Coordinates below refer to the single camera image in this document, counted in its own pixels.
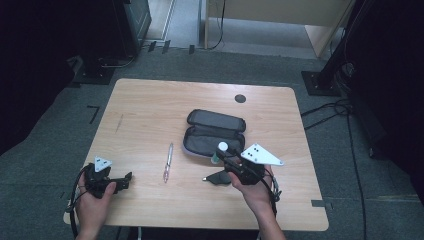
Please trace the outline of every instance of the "hand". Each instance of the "hand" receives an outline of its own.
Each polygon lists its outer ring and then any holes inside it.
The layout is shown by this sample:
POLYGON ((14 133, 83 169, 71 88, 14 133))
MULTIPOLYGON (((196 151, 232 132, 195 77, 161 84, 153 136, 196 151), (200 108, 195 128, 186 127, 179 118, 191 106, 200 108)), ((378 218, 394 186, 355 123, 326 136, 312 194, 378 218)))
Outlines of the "hand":
MULTIPOLYGON (((271 166, 265 165, 265 169, 272 174, 271 166)), ((234 173, 229 172, 228 175, 231 178, 233 187, 242 192, 244 200, 255 215, 262 212, 264 209, 271 209, 269 191, 262 182, 258 182, 256 185, 243 185, 234 173)), ((271 188, 271 176, 266 174, 264 180, 271 188)))
POLYGON ((84 193, 86 191, 84 185, 85 174, 82 174, 78 181, 82 195, 76 204, 76 212, 81 226, 77 239, 96 239, 106 220, 116 182, 109 183, 102 199, 95 198, 89 192, 84 193))
MULTIPOLYGON (((265 169, 269 171, 268 174, 273 175, 271 166, 265 165, 265 169)), ((268 174, 265 175, 264 180, 271 187, 272 179, 268 174)), ((259 231, 261 232, 261 239, 285 240, 286 238, 272 211, 270 195, 264 183, 261 181, 256 185, 243 185, 234 173, 229 172, 228 175, 231 178, 233 187, 237 188, 243 194, 244 200, 255 214, 259 231)))

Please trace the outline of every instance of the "gray carpet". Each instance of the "gray carpet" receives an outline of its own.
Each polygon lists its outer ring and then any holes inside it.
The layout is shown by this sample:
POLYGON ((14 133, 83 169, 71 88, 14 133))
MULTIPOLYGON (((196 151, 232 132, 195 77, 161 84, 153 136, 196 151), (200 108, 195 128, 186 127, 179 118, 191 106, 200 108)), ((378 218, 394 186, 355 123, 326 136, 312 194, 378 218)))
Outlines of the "gray carpet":
MULTIPOLYGON (((70 226, 63 223, 63 212, 117 79, 291 87, 300 111, 305 112, 339 99, 312 97, 306 92, 300 72, 320 71, 324 65, 317 60, 201 50, 189 55, 187 49, 162 54, 160 48, 153 52, 144 49, 132 64, 115 70, 110 85, 64 89, 29 137, 0 156, 0 239, 72 238, 70 226), (93 121, 96 109, 88 106, 100 107, 93 121)), ((332 114, 332 109, 314 113, 303 119, 304 126, 332 114)), ((350 122, 365 196, 368 239, 422 239, 424 211, 409 177, 391 161, 370 159, 355 116, 350 122)), ((325 232, 286 231, 287 237, 364 239, 346 118, 335 117, 306 133, 330 227, 325 232)), ((116 231, 116 227, 105 227, 99 239, 115 239, 116 231)), ((125 239, 126 231, 124 228, 120 239, 125 239)))

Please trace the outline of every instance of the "black controller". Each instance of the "black controller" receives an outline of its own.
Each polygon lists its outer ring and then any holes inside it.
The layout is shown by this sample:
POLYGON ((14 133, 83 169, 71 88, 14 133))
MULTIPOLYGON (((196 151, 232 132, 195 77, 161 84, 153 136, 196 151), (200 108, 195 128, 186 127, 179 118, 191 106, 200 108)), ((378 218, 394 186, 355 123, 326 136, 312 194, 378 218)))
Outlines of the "black controller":
POLYGON ((123 189, 128 189, 132 178, 132 172, 125 175, 124 178, 110 179, 110 167, 107 167, 100 172, 94 170, 94 164, 89 163, 85 170, 85 188, 96 198, 102 198, 106 190, 107 185, 111 182, 116 182, 116 188, 114 194, 123 189))
POLYGON ((240 159, 240 163, 226 157, 225 152, 216 149, 216 155, 224 162, 226 172, 234 173, 243 185, 255 185, 265 176, 265 167, 243 158, 237 150, 229 147, 227 150, 240 159))

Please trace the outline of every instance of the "pen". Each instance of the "pen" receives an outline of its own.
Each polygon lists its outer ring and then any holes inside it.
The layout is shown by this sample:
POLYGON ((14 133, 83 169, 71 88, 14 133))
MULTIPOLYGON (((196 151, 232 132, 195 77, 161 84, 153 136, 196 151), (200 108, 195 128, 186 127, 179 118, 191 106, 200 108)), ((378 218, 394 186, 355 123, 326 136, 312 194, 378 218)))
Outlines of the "pen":
POLYGON ((174 145, 171 143, 169 145, 168 160, 166 161, 165 171, 163 172, 163 181, 165 183, 168 181, 168 178, 169 178, 169 169, 171 168, 172 149, 173 148, 174 148, 174 145))

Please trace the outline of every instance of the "small bottle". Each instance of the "small bottle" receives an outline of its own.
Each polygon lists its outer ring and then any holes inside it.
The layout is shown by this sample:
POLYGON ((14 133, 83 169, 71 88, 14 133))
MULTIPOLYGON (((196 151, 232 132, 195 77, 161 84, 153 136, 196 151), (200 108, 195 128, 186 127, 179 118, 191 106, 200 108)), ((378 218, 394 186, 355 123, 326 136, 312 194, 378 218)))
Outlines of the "small bottle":
MULTIPOLYGON (((218 149, 221 150, 222 152, 226 152, 228 149, 228 144, 225 142, 220 142, 218 144, 218 149)), ((211 162, 213 164, 218 164, 219 163, 219 157, 216 155, 216 152, 213 154, 212 158, 211 158, 211 162)))

